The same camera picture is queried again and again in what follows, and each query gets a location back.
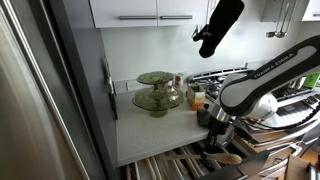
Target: white countertop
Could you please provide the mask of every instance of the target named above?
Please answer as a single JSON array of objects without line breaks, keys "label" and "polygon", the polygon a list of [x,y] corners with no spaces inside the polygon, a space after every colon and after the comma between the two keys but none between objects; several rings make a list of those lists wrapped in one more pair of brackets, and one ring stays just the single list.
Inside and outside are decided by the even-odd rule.
[{"label": "white countertop", "polygon": [[198,125],[186,98],[166,116],[153,118],[132,103],[134,94],[117,94],[118,166],[206,138],[208,130]]}]

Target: cabinet handle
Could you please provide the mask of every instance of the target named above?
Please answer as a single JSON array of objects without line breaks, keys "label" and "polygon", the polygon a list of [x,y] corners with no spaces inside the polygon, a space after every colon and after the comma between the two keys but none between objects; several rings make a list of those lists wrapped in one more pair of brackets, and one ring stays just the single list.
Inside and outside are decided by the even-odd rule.
[{"label": "cabinet handle", "polygon": [[157,16],[119,16],[120,20],[154,20]]},{"label": "cabinet handle", "polygon": [[161,20],[193,19],[192,15],[160,16]]}]

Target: refrigerator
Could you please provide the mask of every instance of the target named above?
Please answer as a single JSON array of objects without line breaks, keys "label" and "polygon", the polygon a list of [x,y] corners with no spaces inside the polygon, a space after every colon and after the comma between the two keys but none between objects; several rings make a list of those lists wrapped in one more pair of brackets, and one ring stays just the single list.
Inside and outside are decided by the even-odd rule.
[{"label": "refrigerator", "polygon": [[88,0],[0,0],[0,179],[119,179]]}]

